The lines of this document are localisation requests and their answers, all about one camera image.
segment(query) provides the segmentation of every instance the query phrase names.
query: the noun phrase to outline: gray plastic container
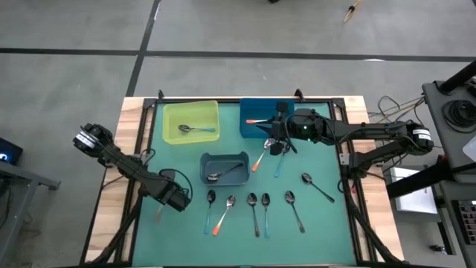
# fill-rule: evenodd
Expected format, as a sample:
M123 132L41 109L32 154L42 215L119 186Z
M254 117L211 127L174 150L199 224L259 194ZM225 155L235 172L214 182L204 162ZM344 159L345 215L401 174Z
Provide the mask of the gray plastic container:
M223 174L218 181L211 182L207 179L210 173L224 172L239 163L243 167L238 167L226 174ZM241 152L237 155L216 155L204 153L200 158L200 179L208 186L236 186L244 185L250 178L250 164L248 154Z

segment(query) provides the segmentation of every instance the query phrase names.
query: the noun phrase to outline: green mat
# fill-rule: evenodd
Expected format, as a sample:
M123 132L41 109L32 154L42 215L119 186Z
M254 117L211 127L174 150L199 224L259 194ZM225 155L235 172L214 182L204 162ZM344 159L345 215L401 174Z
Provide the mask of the green mat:
M313 108L329 116L327 104L302 103L298 108ZM225 211L225 201L234 194L235 206L227 213L218 236L204 234L210 190L199 178L203 153L238 154L245 151L252 166L263 148L263 139L242 138L239 134L239 104L219 105L220 139L198 144L169 145L162 139L163 106L158 108L152 148L157 155L149 170L175 168L185 173L193 184L193 201L183 212L166 206L161 219L154 216L159 204L146 198L141 209L135 241L134 267L143 266L246 266L291 264L355 264L344 196L338 192L338 162L334 147L295 140L298 154L286 155L279 178L274 171L280 156L266 154L256 173L242 186L215 187L210 229ZM317 186L334 197L330 203L300 175L311 174ZM184 187L187 183L176 176ZM306 229L300 233L292 207L286 203L287 190L296 196L295 207ZM254 192L259 200L263 193L271 196L268 207L270 238L264 238L264 207L256 206L261 236L254 236L251 206L246 197Z

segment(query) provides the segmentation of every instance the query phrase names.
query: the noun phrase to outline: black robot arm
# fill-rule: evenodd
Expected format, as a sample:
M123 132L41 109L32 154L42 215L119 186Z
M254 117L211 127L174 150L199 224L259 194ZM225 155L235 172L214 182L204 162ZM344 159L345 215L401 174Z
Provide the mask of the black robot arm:
M424 126L413 121L394 122L385 124L346 124L342 121L331 120L319 115L313 109L297 109L295 113L283 117L287 110L286 102L277 105L277 116L257 127L269 134L277 142L271 146L271 154L281 153L283 143L288 142L295 153L298 152L291 138L322 142L326 145L341 144L350 140L393 140L385 146L367 153L352 153L340 155L342 175L349 179L363 178L372 164L385 162L393 157L408 153L415 156L431 152L434 144L430 132ZM270 124L264 127L259 124Z
M127 156L114 145L112 134L99 124L87 124L73 139L74 146L86 155L97 158L106 166L111 163L118 167L119 173L127 179L136 179L145 189L147 195L162 204L168 204L177 211L183 211L190 203L188 190L174 181L175 173L167 175L147 171L142 161L134 156Z

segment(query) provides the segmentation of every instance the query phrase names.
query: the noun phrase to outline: desk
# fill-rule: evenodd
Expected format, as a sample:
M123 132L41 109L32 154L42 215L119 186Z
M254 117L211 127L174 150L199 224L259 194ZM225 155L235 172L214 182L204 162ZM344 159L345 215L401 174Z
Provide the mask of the desk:
M327 98L329 97L306 97L312 98ZM343 98L347 111L347 120L350 123L358 124L363 122L369 122L367 116L367 110L364 104L364 98L362 96L343 96L332 97ZM189 100L191 98L164 98L174 100ZM205 98L194 98L198 101ZM118 128L115 134L115 143L119 146L124 153L133 154L135 151L135 143L137 141L138 128L140 124L142 108L144 104L144 98L126 98L123 102ZM152 111L147 113L146 126L144 131L144 137L142 138L142 148L145 148L149 141L149 131L151 127ZM354 149L360 152L367 152L375 149L373 141L354 141ZM372 167L370 172L382 174L381 171ZM107 183L119 176L117 170L109 169L106 171L103 183ZM381 238L383 243L389 248L389 250L398 258L403 259L403 253L399 242L398 233L396 230L395 222L393 220L393 214L390 207L390 201L387 196L385 182L381 179L368 176L361 181L362 189L364 192L364 200L366 202L368 216L370 224L376 231L377 235ZM100 252L104 249L107 243L111 240L116 230L119 228L120 221L124 210L124 199L126 196L126 189L128 185L127 179L121 179L114 184L109 185L100 193L98 197L97 207L95 209L94 216L91 220L91 228L88 239L86 240L85 250L81 261L91 261L96 258ZM132 232L131 227L128 231L123 247L122 261L130 261L129 253L132 244ZM360 228L358 228L358 236L360 247L362 251L363 260L369 260L369 252L367 250L367 241Z

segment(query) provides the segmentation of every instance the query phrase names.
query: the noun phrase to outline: yellow plastic container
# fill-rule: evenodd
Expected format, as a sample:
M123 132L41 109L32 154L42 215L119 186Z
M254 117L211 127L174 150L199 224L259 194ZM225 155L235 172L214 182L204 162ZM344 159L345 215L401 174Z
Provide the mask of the yellow plastic container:
M215 131L191 130L183 132L179 125L193 128L214 128ZM164 107L162 137L168 144L190 144L216 141L220 137L218 102L214 100L167 104Z

